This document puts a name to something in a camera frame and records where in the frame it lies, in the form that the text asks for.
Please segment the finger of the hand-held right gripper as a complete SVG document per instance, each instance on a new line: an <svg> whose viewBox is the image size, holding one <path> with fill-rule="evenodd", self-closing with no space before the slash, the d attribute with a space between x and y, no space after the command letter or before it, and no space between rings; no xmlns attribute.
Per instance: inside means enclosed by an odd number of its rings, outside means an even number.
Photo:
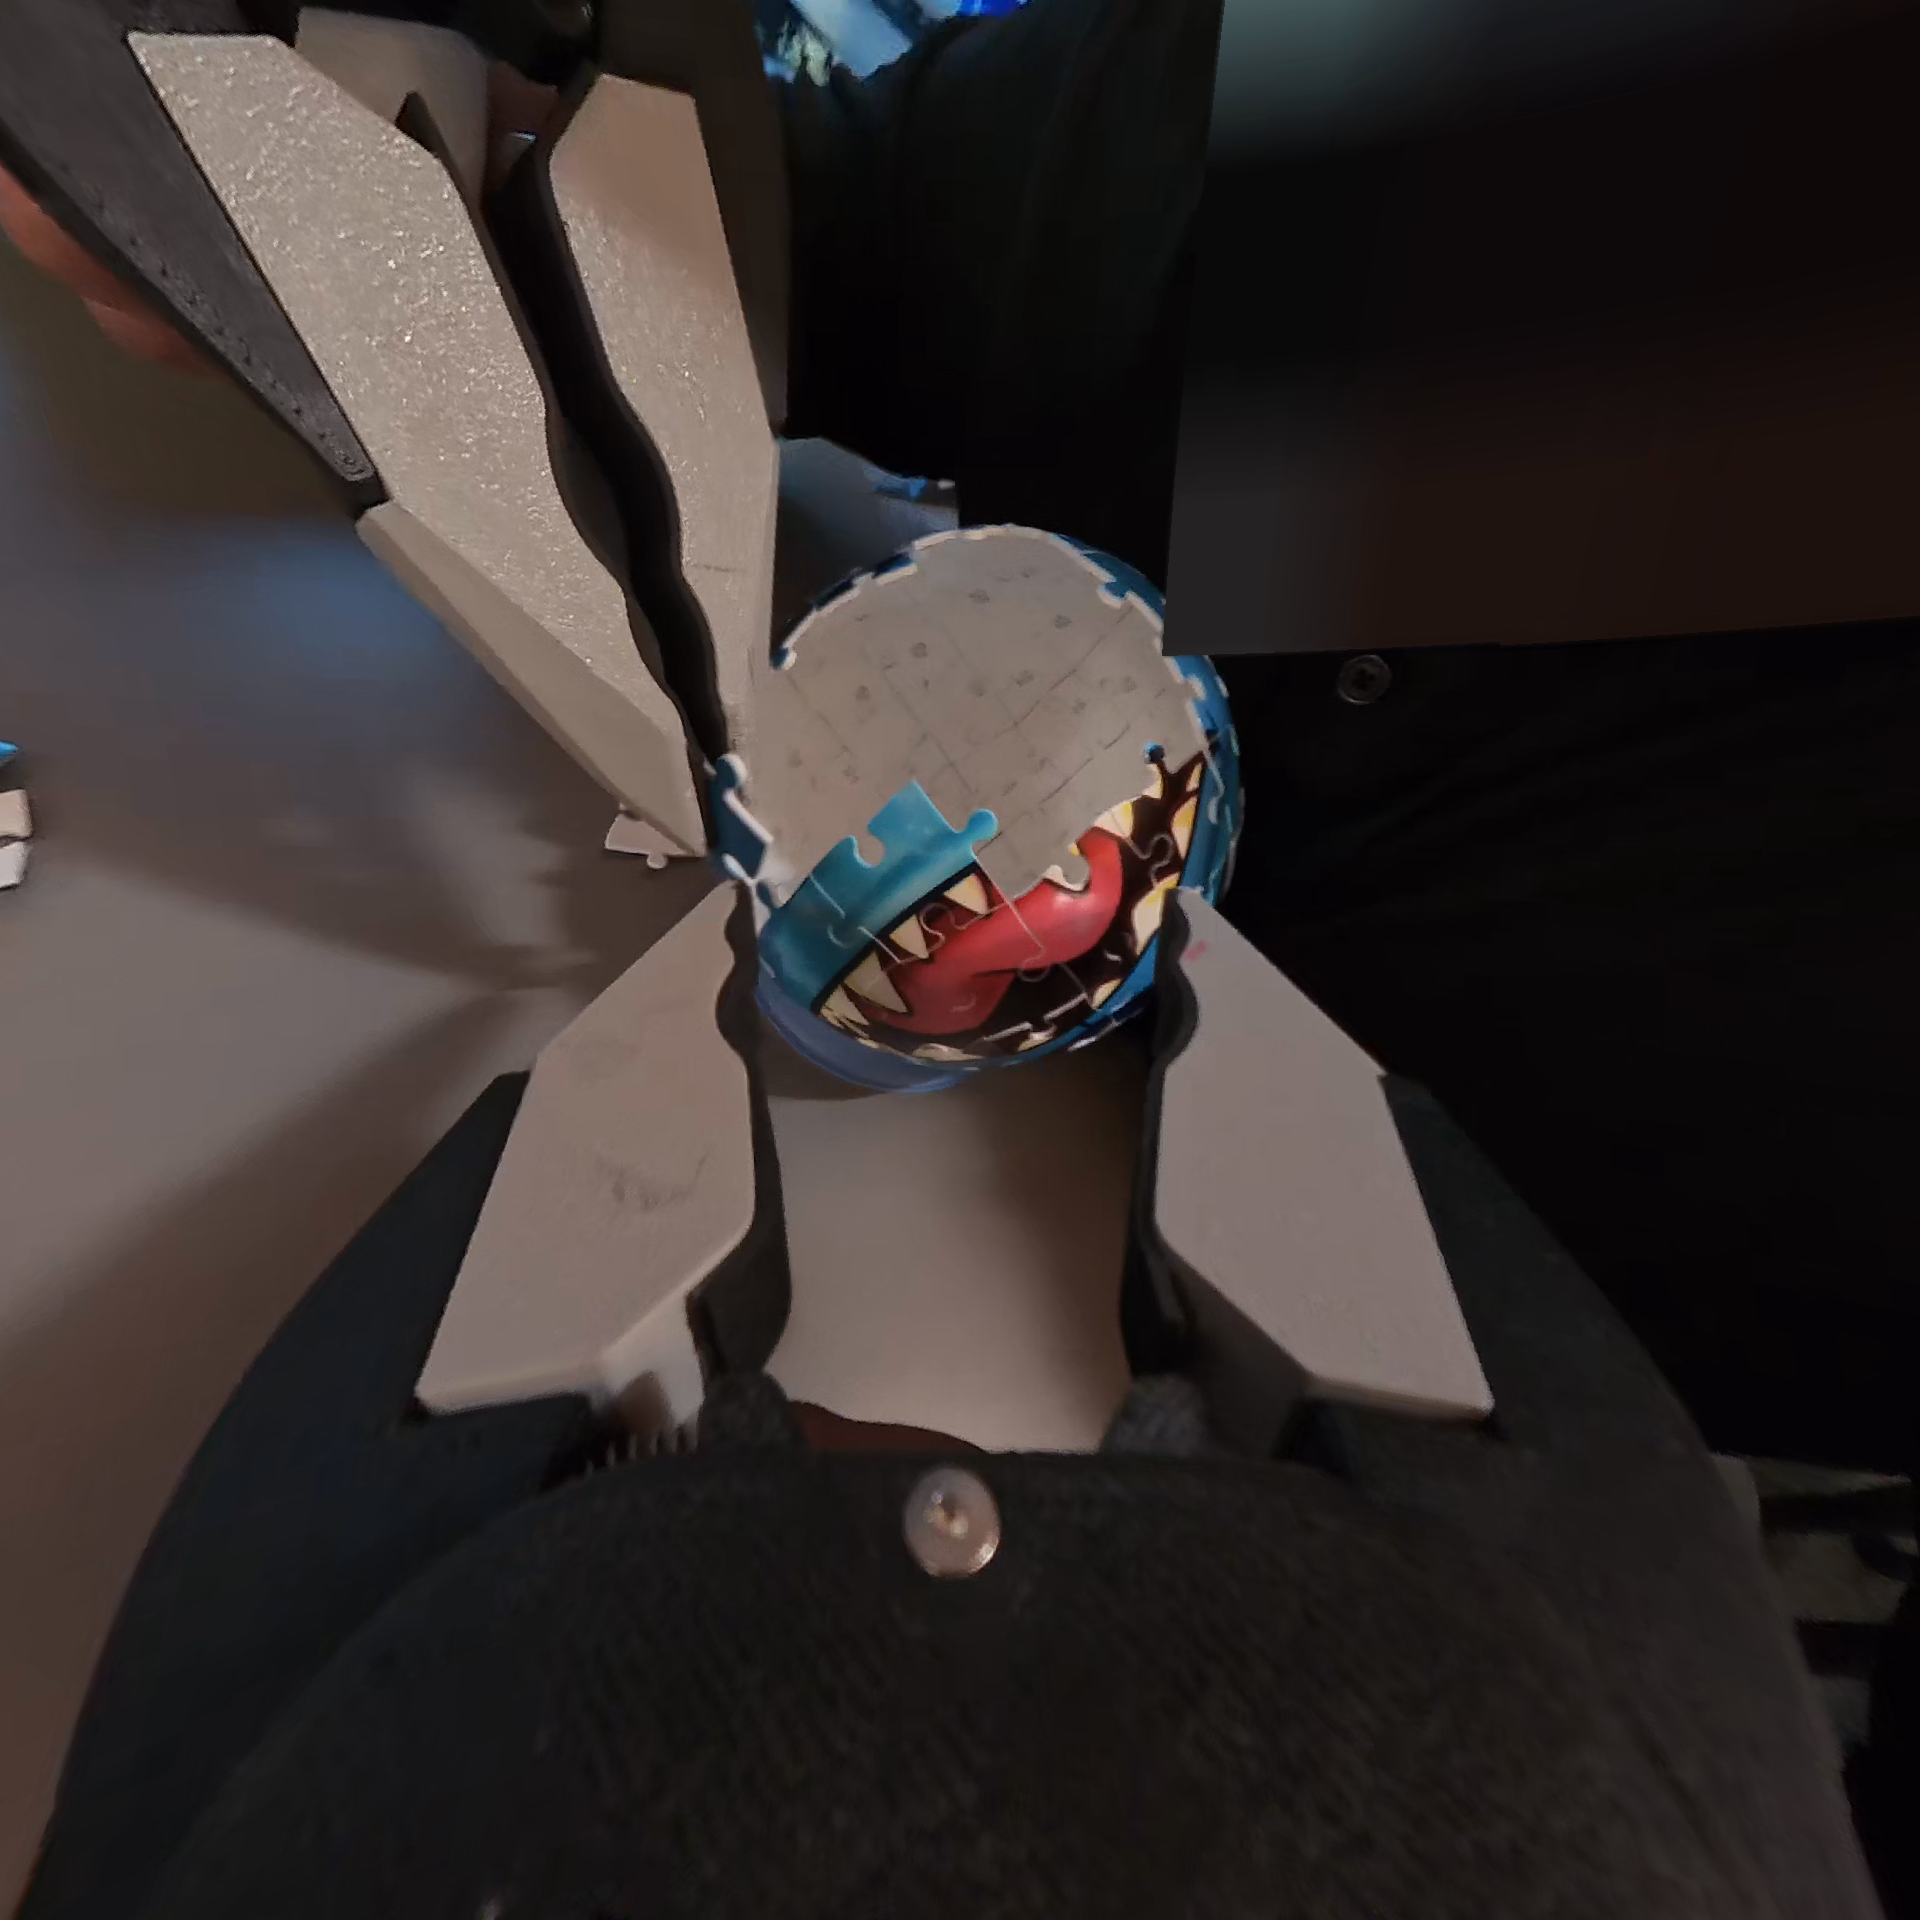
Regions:
<svg viewBox="0 0 1920 1920"><path fill-rule="evenodd" d="M131 54L373 459L361 538L700 856L684 721L558 490L536 365L451 170L273 37L131 33Z"/></svg>
<svg viewBox="0 0 1920 1920"><path fill-rule="evenodd" d="M591 76L533 151L546 362L621 519L700 756L745 751L769 649L777 436L689 95Z"/></svg>

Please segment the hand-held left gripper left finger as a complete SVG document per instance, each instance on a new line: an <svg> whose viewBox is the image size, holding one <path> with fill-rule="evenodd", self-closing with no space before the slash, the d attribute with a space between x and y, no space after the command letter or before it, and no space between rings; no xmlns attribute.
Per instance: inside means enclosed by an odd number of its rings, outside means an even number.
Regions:
<svg viewBox="0 0 1920 1920"><path fill-rule="evenodd" d="M714 884L528 1075L417 1396L697 1410L781 1332L753 1243L781 1181L758 1083L753 905Z"/></svg>

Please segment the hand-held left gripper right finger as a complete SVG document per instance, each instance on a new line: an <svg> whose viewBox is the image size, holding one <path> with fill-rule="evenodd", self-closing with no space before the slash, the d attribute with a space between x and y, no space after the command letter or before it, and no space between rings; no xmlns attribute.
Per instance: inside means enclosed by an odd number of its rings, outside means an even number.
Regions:
<svg viewBox="0 0 1920 1920"><path fill-rule="evenodd" d="M1331 1402L1485 1419L1495 1398L1376 1064L1186 886L1152 1002L1132 1369L1188 1380L1210 1422Z"/></svg>

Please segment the blue faced puzzle piece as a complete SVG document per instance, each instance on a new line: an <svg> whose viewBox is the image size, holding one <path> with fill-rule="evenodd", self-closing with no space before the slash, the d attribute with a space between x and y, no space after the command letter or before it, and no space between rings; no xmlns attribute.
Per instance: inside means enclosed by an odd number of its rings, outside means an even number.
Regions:
<svg viewBox="0 0 1920 1920"><path fill-rule="evenodd" d="M724 751L709 774L709 851L714 868L741 884L754 912L772 912L769 881L760 875L769 852L769 832L744 802L745 765L738 751Z"/></svg>

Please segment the blue puzzle ball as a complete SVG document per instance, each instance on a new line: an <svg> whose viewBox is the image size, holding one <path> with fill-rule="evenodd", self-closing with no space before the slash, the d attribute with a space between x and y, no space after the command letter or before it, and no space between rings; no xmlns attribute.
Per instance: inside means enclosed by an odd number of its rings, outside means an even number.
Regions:
<svg viewBox="0 0 1920 1920"><path fill-rule="evenodd" d="M754 677L758 1007L816 1069L938 1089L1136 1014L1168 898L1216 898L1238 738L1136 569L1028 525L843 579Z"/></svg>

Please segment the person's right hand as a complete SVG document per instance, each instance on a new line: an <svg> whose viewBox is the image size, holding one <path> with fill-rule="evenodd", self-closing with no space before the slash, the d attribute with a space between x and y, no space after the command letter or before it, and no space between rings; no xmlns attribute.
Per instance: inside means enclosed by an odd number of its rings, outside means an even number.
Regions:
<svg viewBox="0 0 1920 1920"><path fill-rule="evenodd" d="M94 260L9 170L2 170L2 234L40 274L71 288L118 348L168 368L216 372L192 343Z"/></svg>

